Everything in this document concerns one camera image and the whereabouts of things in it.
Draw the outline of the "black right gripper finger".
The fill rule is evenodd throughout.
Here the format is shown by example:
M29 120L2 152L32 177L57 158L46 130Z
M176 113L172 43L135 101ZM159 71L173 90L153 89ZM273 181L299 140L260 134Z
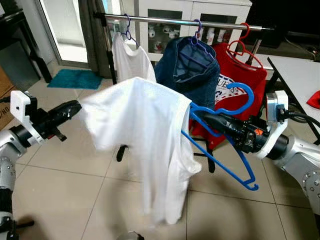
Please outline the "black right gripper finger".
M223 142L228 142L228 139L231 139L231 144L236 147L243 147L248 143L249 128L247 126L213 126L212 130L220 135L212 140L212 148L221 146Z
M237 118L220 113L212 114L208 112L197 112L192 115L192 119L200 123L202 126L207 126L210 130L216 131L238 131L239 121Z

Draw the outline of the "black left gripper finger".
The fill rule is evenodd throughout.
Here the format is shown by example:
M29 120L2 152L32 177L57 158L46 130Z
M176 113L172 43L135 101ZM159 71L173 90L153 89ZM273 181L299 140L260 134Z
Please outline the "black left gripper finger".
M50 110L50 117L53 120L70 120L81 109L82 105L78 101L64 102Z
M78 114L77 110L51 110L50 111L50 128L57 129L62 124L70 121Z

